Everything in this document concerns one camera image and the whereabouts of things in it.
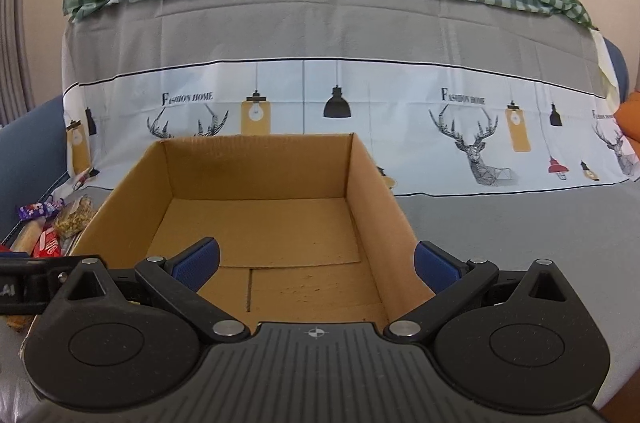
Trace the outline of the purple candy wrapper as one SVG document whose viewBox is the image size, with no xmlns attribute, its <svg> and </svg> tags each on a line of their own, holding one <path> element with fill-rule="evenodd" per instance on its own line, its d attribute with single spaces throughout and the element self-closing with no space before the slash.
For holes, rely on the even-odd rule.
<svg viewBox="0 0 640 423">
<path fill-rule="evenodd" d="M 21 221 L 34 221 L 38 218 L 51 219 L 58 215 L 64 206 L 63 200 L 48 198 L 46 201 L 20 206 L 17 209 L 17 215 Z"/>
</svg>

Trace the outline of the grey deer print sofa cover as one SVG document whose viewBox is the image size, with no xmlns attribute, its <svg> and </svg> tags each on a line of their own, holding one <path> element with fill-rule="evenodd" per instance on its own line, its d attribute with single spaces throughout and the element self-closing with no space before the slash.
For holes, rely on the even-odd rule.
<svg viewBox="0 0 640 423">
<path fill-rule="evenodd" d="M 638 371 L 639 157 L 599 34 L 448 0 L 163 0 L 70 24 L 62 62 L 68 178 L 40 202 L 97 212 L 157 141 L 354 135 L 418 243 L 499 276 L 421 342 L 212 343 L 135 265 L 74 254 L 87 226 L 46 310 L 3 316 L 27 322 L 1 337 L 3 421 L 597 422 Z"/>
</svg>

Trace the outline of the clear bag of nuts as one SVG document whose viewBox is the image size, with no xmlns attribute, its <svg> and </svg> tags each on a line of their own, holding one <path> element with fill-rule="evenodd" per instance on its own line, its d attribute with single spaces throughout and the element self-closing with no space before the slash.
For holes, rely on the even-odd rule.
<svg viewBox="0 0 640 423">
<path fill-rule="evenodd" d="M 96 215 L 96 209 L 93 207 L 90 196 L 81 195 L 63 207 L 54 218 L 53 227 L 61 239 L 70 239 L 84 230 L 94 215 Z"/>
</svg>

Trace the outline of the grey curtain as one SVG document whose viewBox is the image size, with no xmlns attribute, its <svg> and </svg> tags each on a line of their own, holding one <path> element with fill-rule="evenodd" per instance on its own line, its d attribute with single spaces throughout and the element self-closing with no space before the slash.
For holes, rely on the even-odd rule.
<svg viewBox="0 0 640 423">
<path fill-rule="evenodd" d="M 1 0 L 1 125 L 11 123 L 34 106 L 23 0 Z"/>
</svg>

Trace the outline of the pale cracker stick packet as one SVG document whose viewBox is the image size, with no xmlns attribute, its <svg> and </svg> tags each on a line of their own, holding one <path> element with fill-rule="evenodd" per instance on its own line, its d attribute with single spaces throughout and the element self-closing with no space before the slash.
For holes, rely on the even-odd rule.
<svg viewBox="0 0 640 423">
<path fill-rule="evenodd" d="M 26 253 L 30 255 L 34 246 L 38 242 L 43 228 L 41 218 L 27 221 L 21 229 L 17 238 L 11 245 L 11 251 L 14 253 Z"/>
</svg>

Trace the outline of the brown cardboard box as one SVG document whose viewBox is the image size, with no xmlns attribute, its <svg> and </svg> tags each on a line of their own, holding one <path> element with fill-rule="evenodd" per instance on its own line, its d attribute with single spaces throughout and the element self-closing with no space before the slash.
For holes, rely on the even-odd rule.
<svg viewBox="0 0 640 423">
<path fill-rule="evenodd" d="M 220 247 L 204 299 L 249 327 L 371 322 L 432 297 L 416 236 L 354 135 L 181 138 L 149 146 L 73 246 L 113 269 Z"/>
</svg>

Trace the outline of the red long snack packet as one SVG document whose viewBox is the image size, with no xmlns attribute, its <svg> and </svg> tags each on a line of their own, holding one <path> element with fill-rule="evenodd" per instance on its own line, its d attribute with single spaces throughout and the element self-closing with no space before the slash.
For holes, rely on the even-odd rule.
<svg viewBox="0 0 640 423">
<path fill-rule="evenodd" d="M 61 243 L 58 241 L 58 232 L 56 232 L 55 227 L 44 227 L 32 249 L 32 257 L 58 258 L 62 255 Z"/>
</svg>

